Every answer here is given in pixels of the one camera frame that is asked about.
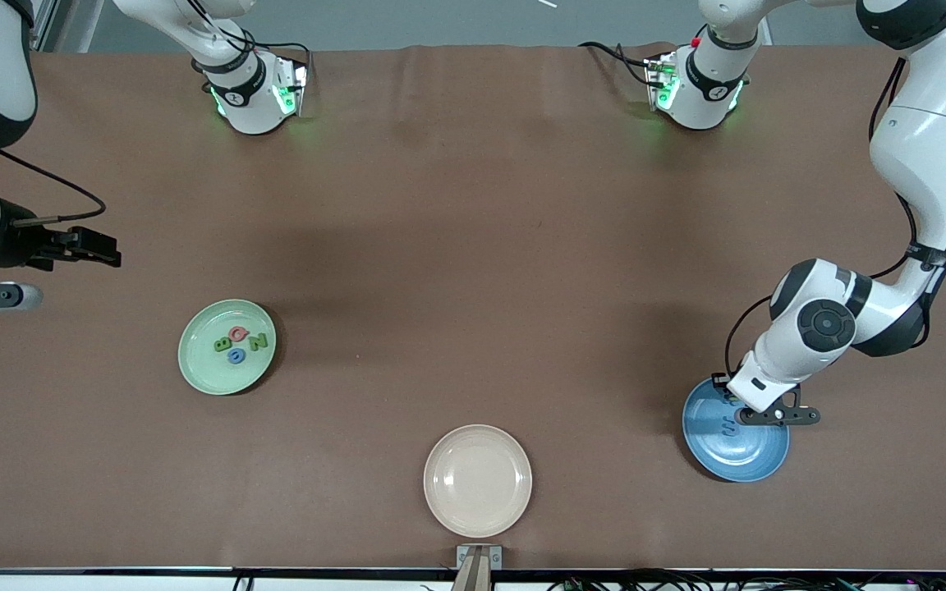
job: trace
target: blue bowl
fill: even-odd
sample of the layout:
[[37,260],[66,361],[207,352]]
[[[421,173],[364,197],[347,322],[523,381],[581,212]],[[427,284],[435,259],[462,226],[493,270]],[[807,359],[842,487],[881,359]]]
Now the blue bowl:
[[767,479],[788,457],[788,426],[740,425],[736,412],[744,405],[725,399],[705,379],[688,394],[681,428],[691,454],[707,470],[734,483]]

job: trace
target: metal bracket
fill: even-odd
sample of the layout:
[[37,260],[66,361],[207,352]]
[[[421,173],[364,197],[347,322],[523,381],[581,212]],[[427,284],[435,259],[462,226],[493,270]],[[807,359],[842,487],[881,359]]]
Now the metal bracket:
[[801,385],[793,387],[791,390],[795,394],[795,404],[788,406],[783,404],[783,396],[778,397],[776,401],[765,412],[755,412],[750,408],[742,408],[736,413],[736,420],[743,425],[815,425],[820,421],[820,412],[811,406],[801,405]]
[[455,568],[462,568],[462,561],[466,559],[466,554],[469,554],[476,547],[485,547],[488,550],[491,570],[503,569],[503,547],[495,545],[495,543],[463,543],[461,546],[455,547]]
[[457,556],[460,566],[451,591],[490,591],[491,571],[503,568],[503,547],[463,543]]
[[[669,81],[676,78],[675,70],[677,70],[676,63],[677,52],[665,53],[665,55],[659,56],[658,59],[654,60],[645,60],[645,79],[649,82],[658,82],[660,84],[667,84]],[[646,86],[647,93],[649,93],[649,111],[656,112],[659,109],[659,100],[660,100],[660,89],[656,89],[654,86]],[[672,89],[667,90],[667,94],[671,94]]]

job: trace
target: table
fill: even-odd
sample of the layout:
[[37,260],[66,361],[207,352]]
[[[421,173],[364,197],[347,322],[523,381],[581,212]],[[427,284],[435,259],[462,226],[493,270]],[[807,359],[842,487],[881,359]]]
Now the table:
[[[0,314],[0,566],[450,565],[423,463],[488,423],[535,474],[511,568],[946,569],[946,282],[926,347],[807,383],[773,478],[710,479],[679,425],[789,266],[906,245],[867,157],[891,60],[763,49],[694,132],[588,49],[323,53],[307,117],[243,137],[187,57],[34,56],[15,153],[108,200],[124,265],[3,274],[46,301]],[[1,159],[0,194],[87,205]],[[204,396],[177,338],[226,298],[279,359]]]

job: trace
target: cable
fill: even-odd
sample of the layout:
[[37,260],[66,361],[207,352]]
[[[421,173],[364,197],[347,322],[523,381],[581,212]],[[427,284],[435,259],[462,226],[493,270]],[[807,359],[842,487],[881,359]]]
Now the cable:
[[915,344],[911,345],[910,348],[917,349],[922,345],[926,344],[926,341],[930,339],[930,308],[924,308],[922,310],[922,336],[919,337],[919,340],[915,341]]
[[882,94],[879,94],[878,101],[875,102],[875,108],[872,109],[870,113],[870,124],[867,127],[867,139],[871,140],[875,138],[875,128],[878,127],[878,115],[879,112],[882,112],[882,103],[885,102],[886,94],[889,94],[891,89],[897,86],[898,76],[904,71],[904,57],[898,57],[897,63],[893,64],[893,71],[889,72],[889,79],[886,80],[885,86],[882,87]]
[[[619,53],[616,53],[616,50],[615,50],[615,49],[609,48],[608,45],[598,44],[597,41],[586,41],[585,44],[578,44],[578,46],[579,46],[579,48],[600,49],[601,52],[605,52],[605,53],[607,53],[609,56],[615,57],[615,59],[617,59],[617,60],[626,61],[626,63],[631,64],[631,65],[639,65],[639,66],[642,66],[642,67],[645,66],[645,61],[643,61],[643,60],[635,60],[635,59],[633,59],[633,57],[621,56],[621,55],[619,55]],[[653,57],[659,57],[659,56],[661,56],[661,55],[662,55],[662,53],[658,53],[658,55],[648,56],[648,57],[645,57],[645,59],[653,59]]]
[[889,89],[889,104],[897,100],[897,89],[900,87],[900,78],[904,75],[904,68],[907,66],[907,60],[904,57],[897,57],[897,79],[893,80],[893,87]]
[[629,71],[630,75],[634,77],[634,80],[637,80],[638,82],[641,82],[642,84],[645,84],[645,86],[653,87],[653,89],[662,89],[662,87],[664,87],[664,84],[662,84],[661,82],[653,82],[650,80],[646,80],[645,78],[641,78],[641,76],[637,75],[637,72],[634,71],[634,66],[637,65],[640,67],[645,67],[645,60],[657,59],[657,57],[660,57],[664,55],[664,53],[669,53],[669,52],[655,53],[653,56],[645,57],[645,59],[635,60],[635,59],[631,59],[631,57],[627,57],[627,54],[622,51],[622,44],[616,44],[615,49],[608,48],[608,46],[604,44],[598,44],[598,42],[596,41],[586,41],[585,44],[579,44],[578,46],[579,48],[600,49],[602,50],[602,52],[607,53],[609,56],[615,57],[615,59],[622,62],[623,65],[626,65],[627,71]]
[[[232,45],[232,48],[236,49],[238,52],[245,52],[245,50],[248,50],[249,48],[262,48],[262,49],[299,48],[303,50],[303,52],[305,52],[305,64],[312,65],[312,52],[311,50],[306,48],[304,44],[298,44],[297,42],[289,42],[289,44],[260,44],[258,41],[255,40],[255,38],[253,38],[253,36],[250,36],[247,30],[243,30],[245,37],[240,37],[240,36],[237,36],[237,34],[229,33],[229,31],[222,29],[222,27],[218,26],[218,24],[215,23],[214,20],[210,18],[209,12],[207,12],[206,8],[203,8],[203,5],[199,3],[199,0],[188,0],[188,5],[189,7],[192,7],[192,10],[195,10],[196,12],[200,14],[203,20],[207,22],[207,24],[209,24],[210,26],[213,26],[223,36],[232,37],[231,39],[225,39],[225,41],[228,41],[228,44]],[[238,48],[236,44],[232,42],[232,39],[236,41],[243,41],[243,44],[244,44],[243,48],[242,49]]]
[[728,360],[728,352],[732,350],[732,337],[736,336],[736,331],[739,330],[741,324],[743,324],[744,319],[751,315],[752,311],[758,309],[758,306],[767,302],[767,300],[772,300],[771,295],[767,295],[761,300],[757,300],[754,304],[751,304],[750,308],[743,310],[743,314],[740,314],[739,319],[737,319],[736,324],[733,324],[732,330],[729,330],[728,337],[725,339],[725,373],[731,378],[733,375],[736,375],[735,371],[732,371],[732,363]]
[[12,223],[12,225],[14,225],[14,227],[16,228],[29,227],[29,226],[44,226],[46,224],[56,224],[57,222],[74,222],[78,220],[89,220],[89,218],[95,218],[97,216],[100,216],[101,213],[105,213],[106,210],[108,210],[108,206],[104,204],[104,201],[102,201],[101,198],[97,197],[97,195],[91,194],[91,192],[89,192],[88,190],[84,190],[84,188],[82,188],[79,185],[72,183],[71,181],[67,179],[61,178],[60,176],[55,175],[55,173],[46,171],[46,169],[44,168],[31,164],[30,162],[23,160],[23,158],[18,158],[14,156],[14,154],[8,153],[4,149],[0,149],[0,156],[4,158],[8,158],[8,160],[12,160],[16,164],[20,164],[21,166],[23,166],[23,168],[29,169],[29,171],[40,173],[40,175],[42,176],[47,176],[49,179],[53,179],[57,181],[57,183],[63,184],[64,186],[68,187],[69,190],[74,190],[76,192],[79,192],[79,194],[85,195],[87,199],[90,199],[90,201],[93,201],[95,204],[97,204],[97,209],[94,209],[93,212],[72,213],[72,214],[68,214],[68,216],[52,216],[48,218],[27,218],[27,220],[16,220],[14,221],[14,223]]
[[255,587],[255,577],[249,575],[249,573],[240,573],[240,575],[236,577],[236,581],[232,583],[232,591],[239,591],[240,581],[243,579],[247,579],[247,585],[243,588],[243,591],[253,590]]
[[[627,55],[622,52],[621,44],[616,44],[615,50],[616,53],[619,53],[619,59],[622,60],[622,64],[627,67],[627,71],[630,72],[630,75],[634,77],[634,80],[645,84],[645,86],[650,86],[652,89],[662,89],[662,87],[664,87],[664,83],[662,82],[654,82],[652,80],[641,78],[641,76],[637,75],[637,72],[634,71],[634,67],[630,65],[630,60],[627,59]],[[645,63],[643,61],[641,63],[641,67],[645,67]]]

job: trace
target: white robotic arm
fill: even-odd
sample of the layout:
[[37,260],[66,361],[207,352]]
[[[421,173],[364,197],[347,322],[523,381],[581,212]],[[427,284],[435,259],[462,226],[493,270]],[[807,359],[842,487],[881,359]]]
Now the white robotic arm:
[[[662,56],[667,65],[650,72],[662,89],[652,104],[691,130],[709,130],[736,107],[746,69],[761,46],[758,27],[769,12],[796,0],[699,0],[706,35]],[[804,0],[813,7],[837,7],[856,0]]]
[[919,231],[893,285],[823,259],[792,267],[769,301],[773,325],[726,385],[759,413],[848,348],[883,356],[915,345],[946,273],[946,0],[859,0],[856,12],[908,60],[910,77],[870,153]]
[[259,49],[232,22],[256,0],[115,0],[123,14],[161,30],[210,81],[218,112],[242,134],[265,134],[301,108],[307,64]]

